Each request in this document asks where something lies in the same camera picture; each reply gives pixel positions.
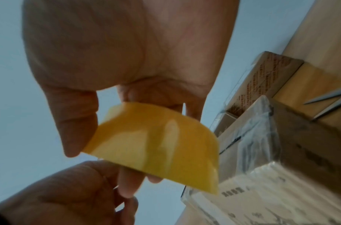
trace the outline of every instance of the hand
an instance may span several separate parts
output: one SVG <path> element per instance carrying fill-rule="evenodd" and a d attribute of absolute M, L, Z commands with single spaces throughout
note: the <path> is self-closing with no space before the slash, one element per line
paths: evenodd
<path fill-rule="evenodd" d="M 11 225 L 132 225 L 138 202 L 118 194 L 117 174 L 111 162 L 81 163 L 0 203 L 0 213 Z"/>
<path fill-rule="evenodd" d="M 238 0 L 25 0 L 27 59 L 44 91 L 67 156 L 97 128 L 97 90 L 200 120 L 224 58 Z M 159 179 L 148 177 L 150 181 Z M 144 174 L 123 168 L 131 197 Z"/>

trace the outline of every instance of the yellow plastic sheet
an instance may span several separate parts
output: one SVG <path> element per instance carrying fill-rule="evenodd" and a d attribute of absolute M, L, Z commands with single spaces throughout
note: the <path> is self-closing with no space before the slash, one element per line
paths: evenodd
<path fill-rule="evenodd" d="M 218 142 L 195 119 L 143 103 L 112 107 L 85 153 L 217 193 Z"/>

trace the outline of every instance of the scissors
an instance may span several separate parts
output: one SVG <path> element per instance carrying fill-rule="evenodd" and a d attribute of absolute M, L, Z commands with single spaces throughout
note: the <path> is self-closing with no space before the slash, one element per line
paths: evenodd
<path fill-rule="evenodd" d="M 310 103 L 314 103 L 314 102 L 318 102 L 318 101 L 322 101 L 322 100 L 326 100 L 326 99 L 330 99 L 336 96 L 340 96 L 341 95 L 341 89 L 335 90 L 333 92 L 329 92 L 325 95 L 321 95 L 319 97 L 316 97 L 314 99 L 311 99 L 307 102 L 304 103 L 304 105 L 306 104 L 310 104 Z M 314 119 L 319 119 L 325 115 L 327 115 L 328 113 L 338 109 L 339 107 L 341 107 L 341 98 L 338 99 L 337 101 L 335 101 L 334 103 L 332 103 L 330 106 L 328 106 L 327 108 L 325 108 L 322 112 L 320 112 L 319 114 L 317 114 Z"/>

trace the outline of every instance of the white wall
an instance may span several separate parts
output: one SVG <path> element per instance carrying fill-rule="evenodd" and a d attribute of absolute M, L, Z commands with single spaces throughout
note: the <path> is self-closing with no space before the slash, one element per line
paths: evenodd
<path fill-rule="evenodd" d="M 202 122 L 210 126 L 234 85 L 262 51 L 281 53 L 312 0 L 243 0 L 231 43 Z M 33 80 L 23 51 L 21 0 L 0 0 L 0 201 L 32 182 L 90 157 L 66 158 L 46 100 Z M 99 93 L 99 118 L 119 103 L 115 89 Z M 146 182 L 137 196 L 136 224 L 174 224 L 183 186 Z"/>

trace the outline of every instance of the scissor blade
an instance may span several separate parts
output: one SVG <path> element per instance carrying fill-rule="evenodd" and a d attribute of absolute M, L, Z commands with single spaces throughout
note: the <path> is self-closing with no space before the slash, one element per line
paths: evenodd
<path fill-rule="evenodd" d="M 313 103 L 313 102 L 318 102 L 318 101 L 322 101 L 322 100 L 326 100 L 326 99 L 330 99 L 332 97 L 336 97 L 336 96 L 340 96 L 341 95 L 341 89 L 338 89 L 338 90 L 335 90 L 333 92 L 329 92 L 325 95 L 321 95 L 321 96 L 318 96 L 314 99 L 311 99 L 307 102 L 304 103 L 304 105 L 306 104 L 310 104 L 310 103 Z"/>
<path fill-rule="evenodd" d="M 331 111 L 337 109 L 341 107 L 341 98 L 338 99 L 337 101 L 335 101 L 334 103 L 332 103 L 329 107 L 325 108 L 322 112 L 320 112 L 319 114 L 317 114 L 314 119 L 319 119 L 321 117 L 323 117 L 324 115 L 330 113 Z"/>

